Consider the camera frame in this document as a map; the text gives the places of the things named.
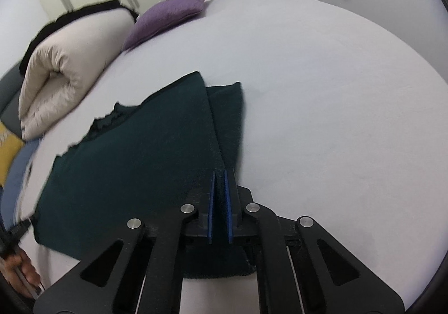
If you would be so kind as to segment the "person's left hand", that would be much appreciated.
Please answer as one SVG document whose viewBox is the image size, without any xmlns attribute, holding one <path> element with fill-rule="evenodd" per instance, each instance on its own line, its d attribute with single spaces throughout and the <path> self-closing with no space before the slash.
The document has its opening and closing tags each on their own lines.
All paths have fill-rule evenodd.
<svg viewBox="0 0 448 314">
<path fill-rule="evenodd" d="M 6 259 L 1 259 L 1 273 L 15 291 L 24 297 L 32 298 L 32 294 L 17 275 L 17 270 L 21 272 L 30 286 L 35 288 L 40 286 L 41 277 L 31 263 L 30 257 L 21 248 Z"/>
</svg>

